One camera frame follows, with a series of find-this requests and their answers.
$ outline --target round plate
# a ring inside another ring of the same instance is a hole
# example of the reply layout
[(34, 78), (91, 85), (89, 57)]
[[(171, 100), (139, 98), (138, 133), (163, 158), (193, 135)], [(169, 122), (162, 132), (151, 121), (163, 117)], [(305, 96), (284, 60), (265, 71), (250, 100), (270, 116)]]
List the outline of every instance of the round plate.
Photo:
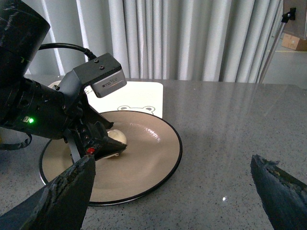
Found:
[[(161, 186), (176, 170), (182, 143), (175, 129), (154, 115), (134, 111), (102, 113), (122, 131), (127, 148), (118, 157), (96, 161), (90, 206), (125, 203), (140, 198)], [(46, 184), (72, 165), (68, 144), (51, 140), (39, 163)]]

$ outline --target cartoon frog drawing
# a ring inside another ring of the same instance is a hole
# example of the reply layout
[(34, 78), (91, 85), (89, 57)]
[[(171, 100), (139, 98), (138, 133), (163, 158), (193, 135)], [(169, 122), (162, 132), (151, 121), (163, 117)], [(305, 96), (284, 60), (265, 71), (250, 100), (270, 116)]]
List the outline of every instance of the cartoon frog drawing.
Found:
[(144, 112), (144, 113), (148, 113), (148, 114), (153, 115), (153, 111), (155, 110), (155, 108), (152, 107), (152, 106), (145, 106), (143, 108), (137, 108), (137, 107), (129, 107), (128, 105), (122, 105), (122, 106), (118, 107), (117, 110), (119, 110), (119, 111), (121, 111), (121, 110), (138, 111), (138, 112)]

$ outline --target white curtain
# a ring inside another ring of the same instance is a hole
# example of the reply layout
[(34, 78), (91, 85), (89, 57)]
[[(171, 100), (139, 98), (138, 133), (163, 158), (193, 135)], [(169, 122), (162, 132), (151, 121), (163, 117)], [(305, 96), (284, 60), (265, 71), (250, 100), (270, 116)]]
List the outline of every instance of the white curtain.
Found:
[[(127, 78), (256, 82), (279, 0), (24, 0), (44, 43), (111, 53)], [(74, 50), (38, 51), (28, 73), (65, 75)]]

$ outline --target granite countertop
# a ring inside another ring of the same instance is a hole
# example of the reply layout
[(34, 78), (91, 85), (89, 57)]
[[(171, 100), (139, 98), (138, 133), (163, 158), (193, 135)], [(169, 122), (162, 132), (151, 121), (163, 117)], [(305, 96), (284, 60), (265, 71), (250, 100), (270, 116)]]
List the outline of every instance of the granite countertop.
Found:
[[(59, 80), (40, 76), (43, 84)], [(307, 183), (307, 91), (293, 85), (154, 80), (163, 118), (183, 156), (160, 188), (130, 203), (89, 207), (84, 230), (272, 229), (250, 173), (253, 154)], [(26, 136), (0, 130), (6, 140)], [(0, 152), (0, 215), (43, 186), (38, 159), (48, 139)]]

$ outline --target white object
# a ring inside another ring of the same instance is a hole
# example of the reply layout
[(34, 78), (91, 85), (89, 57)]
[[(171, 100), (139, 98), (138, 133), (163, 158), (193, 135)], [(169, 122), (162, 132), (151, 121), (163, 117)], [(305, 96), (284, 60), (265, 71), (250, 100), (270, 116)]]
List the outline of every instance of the white object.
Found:
[(127, 138), (125, 134), (119, 131), (118, 129), (113, 129), (113, 130), (108, 131), (107, 135), (109, 136), (109, 138), (117, 140), (125, 145), (127, 144)]
[[(56, 81), (49, 85), (58, 85)], [(163, 85), (157, 82), (128, 81), (127, 85), (103, 97), (96, 97), (93, 89), (85, 88), (91, 107), (97, 112), (137, 111), (152, 114), (162, 118), (163, 115)]]

